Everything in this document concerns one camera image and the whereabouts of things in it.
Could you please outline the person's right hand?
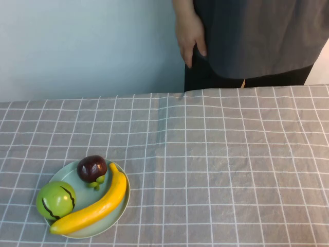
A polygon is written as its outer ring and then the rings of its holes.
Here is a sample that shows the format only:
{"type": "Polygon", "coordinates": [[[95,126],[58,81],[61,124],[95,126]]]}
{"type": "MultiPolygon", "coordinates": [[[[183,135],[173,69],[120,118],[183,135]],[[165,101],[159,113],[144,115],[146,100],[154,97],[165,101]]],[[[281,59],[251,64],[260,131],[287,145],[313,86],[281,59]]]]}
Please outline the person's right hand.
{"type": "Polygon", "coordinates": [[[175,15],[175,34],[180,54],[186,66],[191,68],[195,46],[202,56],[207,55],[204,26],[194,11],[175,12],[175,15]]]}

